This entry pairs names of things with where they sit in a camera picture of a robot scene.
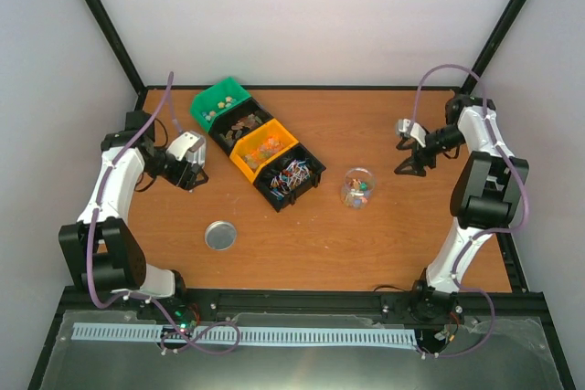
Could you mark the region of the clear plastic jar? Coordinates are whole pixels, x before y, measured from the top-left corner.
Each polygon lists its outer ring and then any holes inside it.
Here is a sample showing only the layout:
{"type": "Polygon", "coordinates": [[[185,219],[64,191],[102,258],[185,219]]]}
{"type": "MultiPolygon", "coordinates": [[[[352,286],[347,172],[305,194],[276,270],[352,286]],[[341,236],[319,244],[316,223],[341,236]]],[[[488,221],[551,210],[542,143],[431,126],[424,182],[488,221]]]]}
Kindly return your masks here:
{"type": "Polygon", "coordinates": [[[340,198],[343,204],[354,209],[364,208],[376,186],[375,176],[363,167],[349,169],[343,178],[340,198]]]}

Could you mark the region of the round metal lid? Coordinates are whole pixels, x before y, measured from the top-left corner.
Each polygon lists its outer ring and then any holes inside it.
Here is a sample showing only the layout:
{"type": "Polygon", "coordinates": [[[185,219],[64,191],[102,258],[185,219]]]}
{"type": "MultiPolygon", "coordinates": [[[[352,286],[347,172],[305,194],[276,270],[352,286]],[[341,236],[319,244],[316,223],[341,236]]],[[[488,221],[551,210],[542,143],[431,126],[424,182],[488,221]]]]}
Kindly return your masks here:
{"type": "Polygon", "coordinates": [[[229,221],[219,220],[211,223],[204,234],[207,246],[216,251],[230,248],[238,236],[237,229],[229,221]]]}

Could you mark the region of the black popsicle candy bin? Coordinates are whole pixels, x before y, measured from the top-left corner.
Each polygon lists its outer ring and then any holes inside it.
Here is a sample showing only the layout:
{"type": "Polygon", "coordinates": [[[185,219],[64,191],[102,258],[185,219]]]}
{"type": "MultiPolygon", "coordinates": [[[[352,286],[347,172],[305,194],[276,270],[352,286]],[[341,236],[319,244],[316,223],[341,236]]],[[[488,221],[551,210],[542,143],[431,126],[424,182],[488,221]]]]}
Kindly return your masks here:
{"type": "Polygon", "coordinates": [[[272,118],[255,99],[248,98],[217,116],[209,135],[226,155],[230,155],[237,141],[272,118]]]}

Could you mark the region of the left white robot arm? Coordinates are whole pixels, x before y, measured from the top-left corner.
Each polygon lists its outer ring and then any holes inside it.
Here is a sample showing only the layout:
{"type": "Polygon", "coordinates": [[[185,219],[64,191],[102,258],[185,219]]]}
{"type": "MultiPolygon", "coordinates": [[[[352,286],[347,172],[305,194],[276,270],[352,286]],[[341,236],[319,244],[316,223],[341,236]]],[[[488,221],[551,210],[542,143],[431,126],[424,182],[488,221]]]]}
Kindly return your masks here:
{"type": "Polygon", "coordinates": [[[130,111],[122,130],[105,135],[90,201],[74,223],[61,227],[58,242],[74,286],[88,292],[97,307],[110,305],[100,298],[102,292],[113,299],[158,299],[159,310],[176,320],[190,308],[185,282],[178,271],[147,263],[128,226],[128,215],[144,175],[188,192],[205,184],[207,142],[188,131],[158,146],[154,121],[145,111],[130,111]]]}

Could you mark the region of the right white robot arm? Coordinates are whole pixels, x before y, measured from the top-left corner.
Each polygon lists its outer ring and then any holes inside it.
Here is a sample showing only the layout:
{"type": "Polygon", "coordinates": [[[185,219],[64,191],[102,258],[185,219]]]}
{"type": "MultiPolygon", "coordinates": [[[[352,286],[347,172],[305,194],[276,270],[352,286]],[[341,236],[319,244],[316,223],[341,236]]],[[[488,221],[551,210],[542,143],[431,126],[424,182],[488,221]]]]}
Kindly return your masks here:
{"type": "Polygon", "coordinates": [[[398,149],[408,151],[395,174],[425,176],[439,155],[468,150],[468,159],[452,191],[452,226],[438,256],[413,284],[409,312],[420,322],[447,316],[455,308],[465,272],[482,245],[506,233],[523,204],[527,160],[507,147],[497,127],[491,100],[456,95],[445,105],[444,127],[429,132],[409,119],[396,124],[398,149]]]}

